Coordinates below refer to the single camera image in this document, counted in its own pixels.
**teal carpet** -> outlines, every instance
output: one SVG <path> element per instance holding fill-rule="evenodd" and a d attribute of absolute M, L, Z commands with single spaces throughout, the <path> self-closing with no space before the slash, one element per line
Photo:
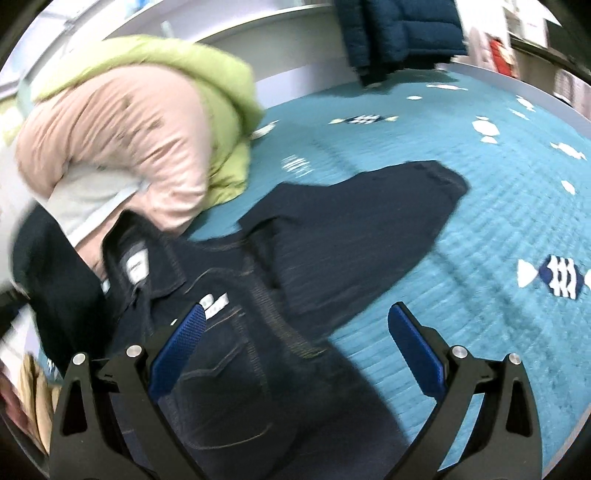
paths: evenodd
<path fill-rule="evenodd" d="M 331 124 L 359 115 L 388 120 Z M 401 72 L 370 92 L 330 89 L 270 109 L 265 123 L 271 121 L 275 128 L 254 142 L 247 191 L 200 215 L 191 238 L 235 231 L 238 218 L 281 181 L 332 184 L 415 160 L 456 170 L 471 190 L 433 252 L 333 340 L 387 400 L 409 439 L 434 403 L 388 334 L 391 304 L 406 302 L 420 322 L 475 356 L 518 352 L 548 463 L 591 401 L 591 290 L 583 286 L 571 300 L 554 296 L 539 278 L 519 288 L 517 264 L 539 267 L 553 254 L 574 259 L 583 275 L 591 269 L 591 164 L 555 148 L 563 143 L 591 159 L 591 142 L 513 94 L 440 72 Z M 567 191 L 573 188 L 574 195 Z M 459 457 L 478 407 L 471 406 L 448 463 Z"/>

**navy fish motif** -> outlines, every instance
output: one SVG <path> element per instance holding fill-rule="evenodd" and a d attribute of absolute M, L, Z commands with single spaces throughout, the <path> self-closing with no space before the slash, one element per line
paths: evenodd
<path fill-rule="evenodd" d="M 359 125 L 369 125 L 374 124 L 375 122 L 395 122 L 398 119 L 397 116 L 382 116 L 382 115 L 358 115 L 352 116 L 351 118 L 335 118 L 330 122 L 329 125 L 333 124 L 359 124 Z"/>
<path fill-rule="evenodd" d="M 579 298 L 583 286 L 591 288 L 591 270 L 583 276 L 572 258 L 548 255 L 542 266 L 536 269 L 531 263 L 519 259 L 517 284 L 523 288 L 539 277 L 557 297 L 572 300 Z"/>

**white tag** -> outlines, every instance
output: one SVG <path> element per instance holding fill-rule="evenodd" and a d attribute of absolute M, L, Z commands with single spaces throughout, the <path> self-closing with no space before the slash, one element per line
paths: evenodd
<path fill-rule="evenodd" d="M 148 266 L 148 250 L 144 248 L 142 251 L 131 255 L 127 261 L 127 276 L 134 285 L 137 285 L 142 280 L 148 277 L 150 268 Z"/>
<path fill-rule="evenodd" d="M 213 305 L 211 305 L 207 310 L 205 310 L 205 318 L 209 320 L 216 313 L 219 313 L 226 305 L 228 305 L 228 303 L 230 303 L 230 300 L 228 299 L 228 294 L 225 293 L 224 295 L 219 297 L 215 302 L 213 302 Z"/>
<path fill-rule="evenodd" d="M 207 310 L 213 305 L 213 295 L 205 295 L 201 300 L 199 300 L 199 304 L 203 307 L 203 310 Z"/>

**black clothing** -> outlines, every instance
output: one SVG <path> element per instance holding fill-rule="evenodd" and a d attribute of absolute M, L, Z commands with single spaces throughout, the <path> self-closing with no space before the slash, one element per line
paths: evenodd
<path fill-rule="evenodd" d="M 211 304 L 208 296 L 224 299 L 161 402 L 201 468 L 213 480 L 285 478 L 286 468 L 321 480 L 330 472 L 313 465 L 324 465 L 327 455 L 311 455 L 312 446 L 329 443 L 329 453 L 347 452 L 366 465 L 359 480 L 383 478 L 405 446 L 392 414 L 337 349 L 289 325 L 244 243 L 240 234 L 199 243 L 170 238 L 137 214 L 121 214 L 103 243 L 107 297 L 122 312 L 110 353 L 141 342 L 192 304 Z M 134 284 L 126 266 L 141 251 L 149 274 Z"/>
<path fill-rule="evenodd" d="M 466 191 L 435 161 L 327 187 L 280 184 L 239 233 L 203 242 L 126 211 L 103 242 L 106 296 L 38 207 L 20 232 L 15 275 L 62 373 L 78 351 L 121 353 L 204 306 L 206 331 L 159 405 L 212 480 L 381 480 L 406 439 L 327 339 L 429 252 Z M 142 462 L 117 395 L 113 406 Z"/>
<path fill-rule="evenodd" d="M 429 253 L 467 190 L 436 161 L 409 162 L 328 187 L 281 183 L 239 224 L 290 325 L 326 338 Z"/>
<path fill-rule="evenodd" d="M 12 272 L 30 298 L 43 350 L 62 375 L 78 352 L 104 355 L 112 322 L 100 281 L 41 205 L 18 231 Z"/>

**red garment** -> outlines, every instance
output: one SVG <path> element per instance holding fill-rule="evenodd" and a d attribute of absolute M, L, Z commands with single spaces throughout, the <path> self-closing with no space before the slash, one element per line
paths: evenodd
<path fill-rule="evenodd" d="M 512 77 L 513 72 L 511 71 L 511 65 L 509 65 L 502 57 L 501 52 L 499 51 L 500 46 L 502 46 L 500 41 L 494 38 L 491 39 L 492 60 L 495 62 L 496 71 L 503 75 L 507 75 L 508 77 Z"/>

